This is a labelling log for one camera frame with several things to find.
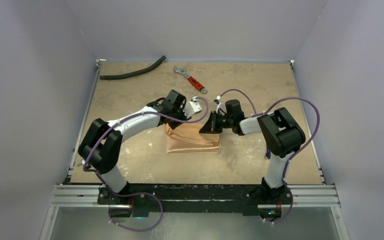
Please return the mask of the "red handled adjustable wrench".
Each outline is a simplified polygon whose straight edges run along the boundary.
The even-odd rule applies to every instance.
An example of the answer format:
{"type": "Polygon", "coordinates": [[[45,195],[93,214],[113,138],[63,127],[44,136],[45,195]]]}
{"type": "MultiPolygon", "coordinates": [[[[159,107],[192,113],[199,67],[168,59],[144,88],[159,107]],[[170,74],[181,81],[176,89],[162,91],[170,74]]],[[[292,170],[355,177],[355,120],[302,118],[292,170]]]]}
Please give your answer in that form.
{"type": "Polygon", "coordinates": [[[208,90],[198,81],[196,80],[194,77],[192,77],[188,72],[187,72],[187,68],[186,67],[177,67],[177,66],[174,66],[173,67],[173,71],[178,73],[178,74],[181,74],[182,76],[184,76],[188,81],[189,83],[196,89],[198,90],[200,93],[202,94],[207,94],[208,93],[208,90]]]}

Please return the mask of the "aluminium frame rail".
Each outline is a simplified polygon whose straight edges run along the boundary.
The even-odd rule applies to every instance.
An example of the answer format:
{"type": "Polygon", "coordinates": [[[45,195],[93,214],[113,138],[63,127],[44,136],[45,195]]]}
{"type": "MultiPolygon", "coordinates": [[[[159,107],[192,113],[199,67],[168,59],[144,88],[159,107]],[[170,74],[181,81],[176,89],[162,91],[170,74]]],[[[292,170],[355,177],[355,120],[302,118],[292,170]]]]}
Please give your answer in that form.
{"type": "MultiPolygon", "coordinates": [[[[52,207],[98,207],[100,185],[56,185],[52,207]]],[[[340,207],[334,185],[292,185],[294,207],[340,207]]]]}

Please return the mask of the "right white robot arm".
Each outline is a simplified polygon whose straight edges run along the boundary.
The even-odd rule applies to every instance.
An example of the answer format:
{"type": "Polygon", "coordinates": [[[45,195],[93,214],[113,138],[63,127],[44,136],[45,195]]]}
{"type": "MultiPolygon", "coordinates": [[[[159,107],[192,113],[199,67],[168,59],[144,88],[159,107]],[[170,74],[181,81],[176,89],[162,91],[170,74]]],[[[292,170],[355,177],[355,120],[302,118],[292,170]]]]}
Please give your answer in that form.
{"type": "Polygon", "coordinates": [[[306,142],[304,131],[284,107],[270,114],[246,117],[239,100],[228,100],[224,106],[224,109],[210,113],[199,133],[220,134],[224,129],[230,129],[238,136],[261,133],[270,154],[269,166],[260,186],[247,196],[258,196],[268,204],[274,203],[286,191],[289,157],[306,142]]]}

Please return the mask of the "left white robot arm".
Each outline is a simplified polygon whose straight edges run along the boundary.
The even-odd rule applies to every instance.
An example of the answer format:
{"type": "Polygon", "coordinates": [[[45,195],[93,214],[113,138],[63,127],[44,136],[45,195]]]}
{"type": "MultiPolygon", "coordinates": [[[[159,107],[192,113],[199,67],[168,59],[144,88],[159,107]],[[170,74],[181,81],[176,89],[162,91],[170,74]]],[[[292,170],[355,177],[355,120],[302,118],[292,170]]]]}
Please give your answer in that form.
{"type": "Polygon", "coordinates": [[[117,167],[121,145],[129,138],[164,124],[177,127],[190,120],[185,111],[187,99],[176,90],[166,97],[149,102],[128,116],[105,121],[92,121],[77,153],[85,161],[84,170],[92,171],[111,189],[109,197],[118,205],[129,199],[129,183],[117,167]]]}

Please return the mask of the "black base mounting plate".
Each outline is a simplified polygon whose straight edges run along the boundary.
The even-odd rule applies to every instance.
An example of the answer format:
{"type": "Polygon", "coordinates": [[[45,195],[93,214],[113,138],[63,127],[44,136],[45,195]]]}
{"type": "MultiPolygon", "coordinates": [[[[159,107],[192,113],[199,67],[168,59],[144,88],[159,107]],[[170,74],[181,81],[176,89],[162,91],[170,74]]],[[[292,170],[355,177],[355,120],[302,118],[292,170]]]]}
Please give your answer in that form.
{"type": "Polygon", "coordinates": [[[282,206],[293,201],[291,190],[274,198],[247,196],[261,184],[151,184],[130,183],[127,194],[98,189],[98,205],[119,206],[133,217],[149,213],[217,213],[279,218],[282,206]]]}

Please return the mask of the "orange cloth napkin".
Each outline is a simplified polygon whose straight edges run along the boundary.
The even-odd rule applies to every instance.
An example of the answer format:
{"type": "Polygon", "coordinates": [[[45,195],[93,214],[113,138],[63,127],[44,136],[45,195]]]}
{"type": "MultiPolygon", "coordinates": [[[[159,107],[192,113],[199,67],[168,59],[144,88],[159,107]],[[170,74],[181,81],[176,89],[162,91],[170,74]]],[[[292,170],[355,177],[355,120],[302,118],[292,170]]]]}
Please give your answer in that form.
{"type": "Polygon", "coordinates": [[[200,123],[184,123],[172,129],[165,126],[166,153],[168,155],[218,154],[221,151],[218,133],[200,133],[200,123]]]}

